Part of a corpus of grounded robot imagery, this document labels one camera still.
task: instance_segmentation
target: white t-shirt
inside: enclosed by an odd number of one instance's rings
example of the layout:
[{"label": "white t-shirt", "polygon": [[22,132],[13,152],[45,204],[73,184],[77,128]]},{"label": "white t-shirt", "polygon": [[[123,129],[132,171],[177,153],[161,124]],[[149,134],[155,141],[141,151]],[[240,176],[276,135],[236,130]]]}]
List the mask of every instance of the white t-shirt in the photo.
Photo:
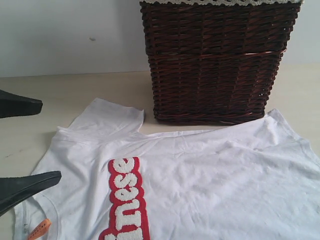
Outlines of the white t-shirt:
[{"label": "white t-shirt", "polygon": [[33,174],[15,240],[319,240],[320,160],[277,110],[220,130],[144,135],[144,112],[94,100]]}]

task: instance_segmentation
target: woven texture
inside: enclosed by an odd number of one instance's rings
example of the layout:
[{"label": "woven texture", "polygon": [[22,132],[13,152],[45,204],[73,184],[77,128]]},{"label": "woven texture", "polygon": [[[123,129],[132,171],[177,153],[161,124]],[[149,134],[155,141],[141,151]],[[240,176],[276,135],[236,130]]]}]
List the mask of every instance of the woven texture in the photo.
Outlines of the woven texture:
[{"label": "woven texture", "polygon": [[264,116],[301,3],[140,5],[156,119],[239,124]]},{"label": "woven texture", "polygon": [[252,6],[257,6],[261,4],[287,4],[287,3],[301,3],[303,0],[141,0],[140,2],[146,2],[149,4],[154,4],[154,3],[160,3],[160,4],[167,4],[167,3],[172,3],[172,4],[199,4],[199,5],[207,5],[207,4],[212,4],[212,5],[226,5],[226,6],[233,6],[233,5],[240,5],[240,6],[247,6],[247,5],[252,5]]}]

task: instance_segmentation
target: beige table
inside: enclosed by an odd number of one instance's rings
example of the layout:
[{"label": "beige table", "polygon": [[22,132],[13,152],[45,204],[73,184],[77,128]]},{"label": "beige table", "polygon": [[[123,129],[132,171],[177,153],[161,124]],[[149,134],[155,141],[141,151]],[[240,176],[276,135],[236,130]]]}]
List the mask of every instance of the beige table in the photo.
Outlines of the beige table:
[{"label": "beige table", "polygon": [[[145,109],[144,134],[221,126],[166,126],[153,118],[149,72],[0,78],[0,89],[43,101],[36,116],[0,119],[0,177],[29,175],[57,126],[67,127],[96,97]],[[267,111],[277,108],[320,156],[320,64],[282,65]],[[13,238],[13,211],[0,217],[0,240]]]}]

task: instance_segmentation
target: orange tag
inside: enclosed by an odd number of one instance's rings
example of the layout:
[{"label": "orange tag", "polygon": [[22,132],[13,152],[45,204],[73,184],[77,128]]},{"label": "orange tag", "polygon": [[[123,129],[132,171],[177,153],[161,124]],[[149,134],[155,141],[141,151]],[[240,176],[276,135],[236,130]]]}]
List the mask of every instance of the orange tag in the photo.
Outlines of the orange tag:
[{"label": "orange tag", "polygon": [[49,231],[50,225],[51,221],[49,219],[45,219],[29,234],[27,240],[36,240],[37,238],[45,235]]}]

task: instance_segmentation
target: white lace trim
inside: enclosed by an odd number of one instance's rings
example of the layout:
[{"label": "white lace trim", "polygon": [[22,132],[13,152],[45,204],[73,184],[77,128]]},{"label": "white lace trim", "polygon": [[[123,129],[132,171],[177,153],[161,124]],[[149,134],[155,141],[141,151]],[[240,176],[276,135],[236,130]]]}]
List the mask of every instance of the white lace trim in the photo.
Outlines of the white lace trim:
[{"label": "white lace trim", "polygon": [[140,2],[146,2],[150,4],[154,3],[160,3],[160,4],[167,4],[167,3],[172,3],[172,4],[199,4],[199,5],[207,5],[207,4],[212,4],[212,5],[226,5],[226,6],[233,6],[233,5],[240,5],[240,6],[247,6],[249,4],[253,6],[258,6],[261,4],[287,4],[287,3],[303,3],[304,0],[140,0]]}]

